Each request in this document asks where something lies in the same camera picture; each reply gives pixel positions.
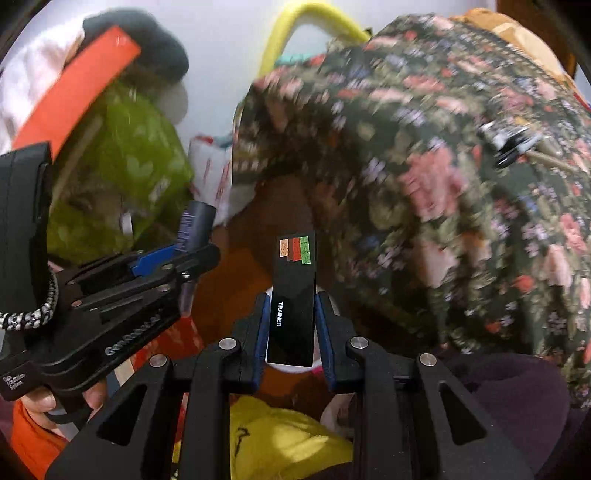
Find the floral fabric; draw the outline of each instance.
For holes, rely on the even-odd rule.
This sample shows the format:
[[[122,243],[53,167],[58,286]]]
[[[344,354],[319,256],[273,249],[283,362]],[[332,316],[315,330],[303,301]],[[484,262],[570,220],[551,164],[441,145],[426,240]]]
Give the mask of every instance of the floral fabric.
[[[497,169],[477,132],[492,120],[529,125],[563,155]],[[546,358],[588,406],[590,125],[496,35],[410,15],[257,80],[233,182],[301,171],[352,294],[465,353]]]

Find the colored sticker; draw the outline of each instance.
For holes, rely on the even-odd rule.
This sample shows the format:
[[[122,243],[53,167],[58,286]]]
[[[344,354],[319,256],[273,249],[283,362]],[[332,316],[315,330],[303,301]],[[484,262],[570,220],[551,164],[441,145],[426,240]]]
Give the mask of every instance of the colored sticker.
[[[300,237],[300,251],[302,264],[310,265],[312,263],[312,259],[310,258],[310,243],[307,236]]]
[[[290,253],[290,241],[287,238],[279,240],[279,256],[287,257]]]
[[[300,238],[292,238],[291,241],[294,247],[294,262],[299,262],[301,260]]]

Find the yellow handle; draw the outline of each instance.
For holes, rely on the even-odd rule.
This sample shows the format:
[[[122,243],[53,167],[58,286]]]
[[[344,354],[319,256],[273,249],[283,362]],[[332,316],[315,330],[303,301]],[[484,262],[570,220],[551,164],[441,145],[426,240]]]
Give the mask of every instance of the yellow handle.
[[[262,56],[259,77],[271,72],[275,62],[283,53],[287,38],[296,20],[304,14],[317,15],[324,19],[329,25],[359,43],[367,42],[370,35],[363,30],[356,22],[337,8],[322,2],[292,2],[289,3],[273,26],[271,36],[267,41],[265,53]]]

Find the brown wooden surface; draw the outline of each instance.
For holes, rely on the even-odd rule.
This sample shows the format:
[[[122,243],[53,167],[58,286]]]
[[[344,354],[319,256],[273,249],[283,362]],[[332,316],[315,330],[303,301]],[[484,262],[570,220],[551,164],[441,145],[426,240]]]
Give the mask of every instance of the brown wooden surface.
[[[531,0],[497,0],[497,11],[509,15],[544,40],[554,51],[566,72],[574,77],[577,60],[553,23]]]

